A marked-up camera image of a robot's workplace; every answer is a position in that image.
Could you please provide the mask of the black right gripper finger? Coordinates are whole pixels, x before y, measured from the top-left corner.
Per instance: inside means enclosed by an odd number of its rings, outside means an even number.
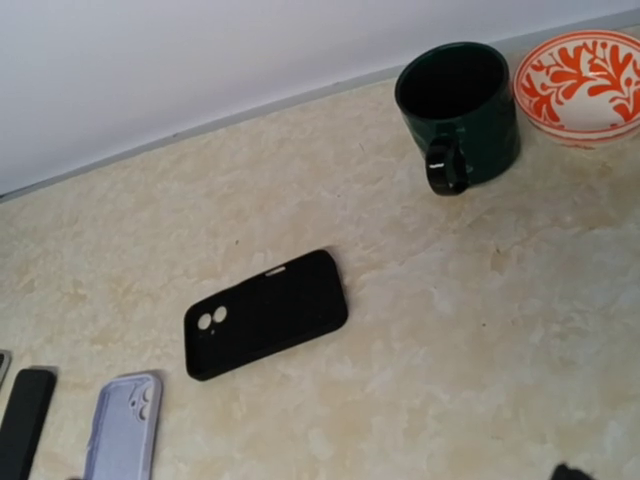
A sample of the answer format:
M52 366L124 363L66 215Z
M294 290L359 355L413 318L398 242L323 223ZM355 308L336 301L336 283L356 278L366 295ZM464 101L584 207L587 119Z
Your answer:
M594 478L578 468L562 463L554 468L550 480L594 480Z

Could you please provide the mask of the black smartphone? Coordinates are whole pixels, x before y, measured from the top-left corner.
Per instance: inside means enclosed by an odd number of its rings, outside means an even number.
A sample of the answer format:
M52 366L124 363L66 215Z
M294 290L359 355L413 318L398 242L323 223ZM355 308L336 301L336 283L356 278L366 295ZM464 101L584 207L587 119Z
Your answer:
M1 479L28 479L56 386L53 370L18 372L1 423Z

